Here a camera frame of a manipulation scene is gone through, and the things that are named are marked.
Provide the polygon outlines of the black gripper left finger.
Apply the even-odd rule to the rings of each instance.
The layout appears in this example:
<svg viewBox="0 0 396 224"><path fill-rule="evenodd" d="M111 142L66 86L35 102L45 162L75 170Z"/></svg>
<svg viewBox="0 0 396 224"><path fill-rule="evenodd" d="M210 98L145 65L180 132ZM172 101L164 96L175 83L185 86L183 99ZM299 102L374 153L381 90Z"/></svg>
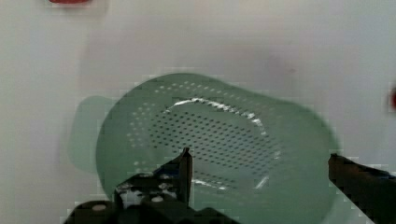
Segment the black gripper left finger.
<svg viewBox="0 0 396 224"><path fill-rule="evenodd" d="M155 171L119 183L110 201L76 206L64 224L240 224L212 207L191 208L191 180L192 156L185 147Z"/></svg>

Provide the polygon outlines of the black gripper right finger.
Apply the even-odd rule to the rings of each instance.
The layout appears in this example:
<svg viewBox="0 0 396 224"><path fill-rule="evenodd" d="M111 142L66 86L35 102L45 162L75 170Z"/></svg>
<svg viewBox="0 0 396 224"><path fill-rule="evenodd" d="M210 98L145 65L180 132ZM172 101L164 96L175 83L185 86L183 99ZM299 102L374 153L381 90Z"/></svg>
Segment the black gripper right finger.
<svg viewBox="0 0 396 224"><path fill-rule="evenodd" d="M395 224L396 180L338 154L328 160L328 177L374 224Z"/></svg>

